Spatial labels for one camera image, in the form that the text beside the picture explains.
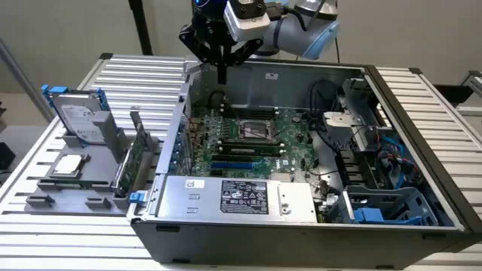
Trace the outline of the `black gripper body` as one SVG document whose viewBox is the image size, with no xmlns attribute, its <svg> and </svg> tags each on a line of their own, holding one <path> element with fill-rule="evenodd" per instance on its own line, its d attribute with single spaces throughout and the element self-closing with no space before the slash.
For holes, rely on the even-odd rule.
<svg viewBox="0 0 482 271">
<path fill-rule="evenodd" d="M 191 25 L 196 30 L 196 36 L 208 45 L 236 45 L 232 40 L 227 23 L 224 21 L 224 9 L 227 1 L 191 1 L 192 20 Z"/>
</svg>

